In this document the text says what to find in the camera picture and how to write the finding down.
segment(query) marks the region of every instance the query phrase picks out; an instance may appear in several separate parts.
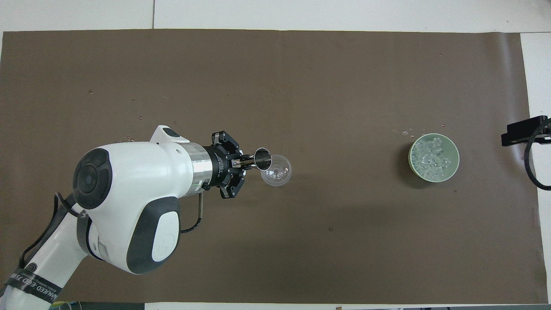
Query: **black strap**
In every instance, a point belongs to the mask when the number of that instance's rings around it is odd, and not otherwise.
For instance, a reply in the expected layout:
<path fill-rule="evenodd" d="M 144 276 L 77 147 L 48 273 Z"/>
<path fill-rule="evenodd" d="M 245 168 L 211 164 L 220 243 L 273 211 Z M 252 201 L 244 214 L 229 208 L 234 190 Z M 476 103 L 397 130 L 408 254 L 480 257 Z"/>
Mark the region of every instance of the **black strap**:
<path fill-rule="evenodd" d="M 88 216 L 88 213 L 86 213 L 86 210 L 82 210 L 82 212 L 77 216 L 77 241 L 82 251 L 84 251 L 87 255 L 103 261 L 103 259 L 97 257 L 94 252 L 92 252 L 92 249 L 90 249 L 88 235 L 90 233 L 91 225 L 92 220 Z"/>
<path fill-rule="evenodd" d="M 524 168 L 526 169 L 526 173 L 528 174 L 530 181 L 532 181 L 535 186 L 543 190 L 551 190 L 551 185 L 543 185 L 540 181 L 538 181 L 538 179 L 536 179 L 536 176 L 530 167 L 530 150 L 532 149 L 532 144 L 536 140 L 536 137 L 543 131 L 544 128 L 548 126 L 551 126 L 551 119 L 546 119 L 544 122 L 539 124 L 539 126 L 528 138 L 528 142 L 526 142 L 526 149 L 524 150 Z"/>
<path fill-rule="evenodd" d="M 32 271 L 17 268 L 4 283 L 44 301 L 53 303 L 61 293 L 61 287 L 34 274 Z"/>
<path fill-rule="evenodd" d="M 72 216 L 78 216 L 78 213 L 76 213 L 72 209 L 73 205 L 75 204 L 75 202 L 73 202 L 73 200 L 74 200 L 73 194 L 70 194 L 69 197 L 67 197 L 67 200 L 63 199 L 63 196 L 61 196 L 60 193 L 56 193 L 56 197 L 59 199 L 59 202 L 61 203 L 63 208 L 65 208 L 65 210 L 67 210 L 67 212 L 69 212 Z"/>

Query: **circular button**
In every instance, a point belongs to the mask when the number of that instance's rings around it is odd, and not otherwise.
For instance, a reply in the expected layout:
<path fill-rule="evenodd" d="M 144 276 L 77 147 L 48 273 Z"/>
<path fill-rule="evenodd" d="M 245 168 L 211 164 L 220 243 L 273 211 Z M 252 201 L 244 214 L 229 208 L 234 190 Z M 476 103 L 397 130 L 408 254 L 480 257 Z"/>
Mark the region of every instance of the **circular button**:
<path fill-rule="evenodd" d="M 96 169 L 91 165 L 82 167 L 78 172 L 77 183 L 82 192 L 86 194 L 92 192 L 98 183 Z"/>

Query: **ice cube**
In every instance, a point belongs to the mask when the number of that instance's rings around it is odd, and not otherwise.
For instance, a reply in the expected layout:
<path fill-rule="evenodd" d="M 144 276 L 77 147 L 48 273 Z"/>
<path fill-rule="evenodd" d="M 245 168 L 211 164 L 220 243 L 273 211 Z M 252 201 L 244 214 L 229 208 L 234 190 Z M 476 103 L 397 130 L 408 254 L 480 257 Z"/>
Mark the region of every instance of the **ice cube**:
<path fill-rule="evenodd" d="M 436 137 L 433 139 L 434 146 L 441 146 L 442 145 L 442 139 L 440 137 Z"/>
<path fill-rule="evenodd" d="M 425 172 L 422 174 L 422 176 L 425 178 L 425 179 L 432 179 L 433 176 L 434 176 L 434 173 L 430 170 L 425 170 Z"/>
<path fill-rule="evenodd" d="M 444 170 L 442 169 L 442 167 L 432 166 L 430 170 L 430 176 L 432 177 L 433 181 L 441 180 L 444 178 Z"/>
<path fill-rule="evenodd" d="M 415 147 L 417 149 L 423 149 L 425 145 L 426 145 L 426 142 L 423 140 L 419 140 L 419 142 L 415 143 Z"/>
<path fill-rule="evenodd" d="M 447 168 L 451 165 L 451 160 L 444 158 L 442 159 L 442 168 Z"/>
<path fill-rule="evenodd" d="M 433 149 L 433 153 L 436 156 L 442 155 L 444 153 L 444 149 L 441 146 L 436 146 Z"/>
<path fill-rule="evenodd" d="M 431 164 L 433 163 L 434 156 L 432 153 L 425 154 L 423 158 L 421 159 L 421 162 L 424 164 Z"/>

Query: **green bowl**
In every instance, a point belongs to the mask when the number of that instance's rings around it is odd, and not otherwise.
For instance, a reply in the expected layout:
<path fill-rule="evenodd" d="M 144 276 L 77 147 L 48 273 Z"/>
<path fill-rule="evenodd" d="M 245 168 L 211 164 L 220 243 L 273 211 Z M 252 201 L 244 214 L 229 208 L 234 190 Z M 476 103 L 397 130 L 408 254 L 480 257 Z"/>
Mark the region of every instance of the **green bowl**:
<path fill-rule="evenodd" d="M 430 140 L 432 140 L 436 137 L 440 137 L 440 139 L 442 140 L 442 149 L 444 149 L 444 153 L 446 154 L 446 157 L 452 162 L 452 164 L 449 167 L 444 169 L 444 177 L 442 179 L 429 180 L 429 179 L 423 177 L 422 175 L 420 175 L 419 172 L 415 169 L 415 167 L 413 167 L 412 150 L 413 150 L 413 147 L 415 146 L 415 144 L 418 141 L 422 140 L 422 141 L 428 142 L 428 141 L 430 141 Z M 413 172 L 415 172 L 415 174 L 418 177 L 422 178 L 423 180 L 433 182 L 433 183 L 444 182 L 444 181 L 450 179 L 455 174 L 455 172 L 457 171 L 457 168 L 459 168 L 459 151 L 457 150 L 457 146 L 455 145 L 455 143 L 453 141 L 451 141 L 450 138 L 448 138 L 444 135 L 441 135 L 439 133 L 428 133 L 426 135 L 421 136 L 420 138 L 415 140 L 415 142 L 413 142 L 412 146 L 409 148 L 408 162 L 409 162 L 409 166 L 411 167 Z"/>

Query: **clear glass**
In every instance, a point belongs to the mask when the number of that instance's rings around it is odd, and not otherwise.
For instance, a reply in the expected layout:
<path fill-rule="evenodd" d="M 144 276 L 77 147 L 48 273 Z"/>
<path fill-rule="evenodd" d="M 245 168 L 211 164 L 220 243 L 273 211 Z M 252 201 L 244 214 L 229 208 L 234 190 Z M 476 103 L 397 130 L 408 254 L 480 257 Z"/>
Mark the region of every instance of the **clear glass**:
<path fill-rule="evenodd" d="M 291 162 L 281 156 L 272 155 L 272 165 L 268 170 L 260 171 L 260 175 L 264 182 L 270 186 L 282 186 L 286 184 L 293 174 L 293 166 Z"/>

